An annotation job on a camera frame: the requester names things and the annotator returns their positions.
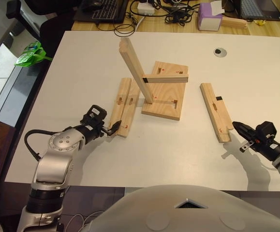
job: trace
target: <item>laptop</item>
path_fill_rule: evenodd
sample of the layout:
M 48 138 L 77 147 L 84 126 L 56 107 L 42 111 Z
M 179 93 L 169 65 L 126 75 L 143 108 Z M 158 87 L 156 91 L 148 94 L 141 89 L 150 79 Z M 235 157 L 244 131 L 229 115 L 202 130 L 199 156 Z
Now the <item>laptop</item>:
M 102 3 L 100 8 L 87 11 L 87 5 L 93 5 L 95 1 L 83 0 L 73 20 L 95 23 L 122 23 L 124 21 L 128 0 L 98 0 L 98 3 Z
M 280 21 L 280 12 L 272 0 L 233 0 L 240 18 Z

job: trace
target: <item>wooden desk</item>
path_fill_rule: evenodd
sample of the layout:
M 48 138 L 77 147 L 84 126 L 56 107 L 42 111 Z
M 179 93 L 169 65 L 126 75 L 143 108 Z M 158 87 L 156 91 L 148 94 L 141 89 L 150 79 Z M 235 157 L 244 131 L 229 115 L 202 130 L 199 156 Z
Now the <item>wooden desk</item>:
M 208 2 L 209 0 L 196 0 L 191 1 L 190 5 L 195 5 L 200 2 Z M 280 0 L 273 0 L 280 10 Z M 133 5 L 133 10 L 136 12 L 135 3 Z M 158 10 L 157 14 L 164 14 L 164 10 Z M 125 19 L 124 23 L 130 23 L 129 19 Z M 140 24 L 137 31 L 145 32 L 189 32 L 189 33 L 214 33 L 214 34 L 235 34 L 235 35 L 260 35 L 260 36 L 276 36 L 280 37 L 280 21 L 267 21 L 264 26 L 258 26 L 254 22 L 249 23 L 246 29 L 236 29 L 230 27 L 221 26 L 219 31 L 200 31 L 197 26 L 197 13 L 192 16 L 192 21 L 186 23 L 184 27 L 179 24 L 166 24 L 164 22 L 164 17 L 146 17 L 144 21 Z M 113 28 L 112 24 L 102 24 L 99 25 L 101 29 L 109 30 Z M 99 30 L 94 23 L 78 22 L 75 21 L 72 30 Z

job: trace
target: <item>purple tissue box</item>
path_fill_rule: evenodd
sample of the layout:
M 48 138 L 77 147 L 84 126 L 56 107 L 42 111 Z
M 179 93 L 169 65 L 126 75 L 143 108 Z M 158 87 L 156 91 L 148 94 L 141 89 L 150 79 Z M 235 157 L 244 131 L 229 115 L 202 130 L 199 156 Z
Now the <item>purple tissue box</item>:
M 211 3 L 200 3 L 198 12 L 198 28 L 199 30 L 218 31 L 221 26 L 222 14 L 212 15 Z

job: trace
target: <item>desk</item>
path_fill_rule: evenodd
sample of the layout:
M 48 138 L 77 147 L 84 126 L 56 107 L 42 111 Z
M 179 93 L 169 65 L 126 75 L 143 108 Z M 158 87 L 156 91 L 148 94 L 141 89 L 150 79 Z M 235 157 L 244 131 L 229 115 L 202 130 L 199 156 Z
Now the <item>desk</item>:
M 211 82 L 233 121 L 254 128 L 265 120 L 274 122 L 280 142 L 280 38 L 138 32 L 131 40 L 145 73 L 152 71 L 156 60 L 189 66 L 181 120 L 141 114 L 144 99 L 140 96 L 128 138 L 99 138 L 89 143 L 74 159 L 71 185 L 189 184 L 280 191 L 278 172 L 261 155 L 241 153 L 244 139 L 235 131 L 231 143 L 218 143 L 199 88 L 201 82 Z M 27 131 L 75 126 L 92 104 L 108 111 L 108 125 L 120 80 L 131 77 L 118 44 L 119 37 L 112 32 L 64 34 L 6 181 L 31 183 L 37 163 L 23 142 Z M 223 47 L 228 55 L 214 56 L 216 47 Z M 48 139 L 33 135 L 29 143 L 42 155 Z
M 191 1 L 190 5 L 194 5 L 200 2 L 208 2 L 209 0 L 203 1 Z M 275 5 L 280 10 L 280 0 L 274 0 Z M 133 5 L 133 10 L 136 12 L 137 4 Z M 164 14 L 163 10 L 158 10 L 157 14 Z M 125 19 L 124 23 L 130 23 L 128 19 Z M 104 30 L 113 28 L 112 24 L 100 24 L 99 27 Z M 99 30 L 94 23 L 77 22 L 73 24 L 72 30 Z M 187 32 L 187 33 L 213 33 L 213 34 L 236 34 L 236 35 L 260 35 L 260 36 L 277 36 L 280 37 L 280 22 L 278 21 L 267 21 L 264 26 L 258 26 L 255 23 L 249 23 L 246 29 L 236 29 L 230 27 L 221 26 L 219 31 L 200 31 L 197 26 L 197 13 L 192 16 L 192 21 L 186 23 L 184 27 L 178 24 L 166 24 L 164 17 L 146 17 L 140 24 L 138 31 L 146 32 Z

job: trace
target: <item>wooden block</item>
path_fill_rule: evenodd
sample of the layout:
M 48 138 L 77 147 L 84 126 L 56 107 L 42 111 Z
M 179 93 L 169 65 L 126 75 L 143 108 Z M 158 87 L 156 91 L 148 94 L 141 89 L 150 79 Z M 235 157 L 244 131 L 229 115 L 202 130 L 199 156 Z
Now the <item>wooden block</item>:
M 218 141 L 230 142 L 229 130 L 233 129 L 233 125 L 222 98 L 215 97 L 211 83 L 202 83 L 200 89 Z
M 223 16 L 221 25 L 225 27 L 232 27 L 232 28 L 247 28 L 247 21 L 240 18 L 230 18 Z
M 142 75 L 145 83 L 187 83 L 188 74 L 145 74 Z
M 121 116 L 121 125 L 117 132 L 117 135 L 122 136 L 124 138 L 128 136 L 133 121 L 136 105 L 139 100 L 139 95 L 140 88 L 137 85 L 136 81 L 132 80 L 124 112 Z
M 129 94 L 131 80 L 131 78 L 122 78 L 120 81 L 118 94 L 114 102 L 114 108 L 109 122 L 109 128 L 111 128 L 114 123 L 121 120 L 121 116 Z
M 126 62 L 133 78 L 137 82 L 141 92 L 143 93 L 145 100 L 152 104 L 153 103 L 153 94 L 149 86 L 144 83 L 142 75 L 144 71 L 141 67 L 140 61 L 134 51 L 134 48 L 131 44 L 129 38 L 121 38 L 119 43 L 119 52 Z
M 156 61 L 152 74 L 187 74 L 188 66 Z M 142 113 L 179 120 L 186 83 L 150 83 L 154 103 L 144 102 Z

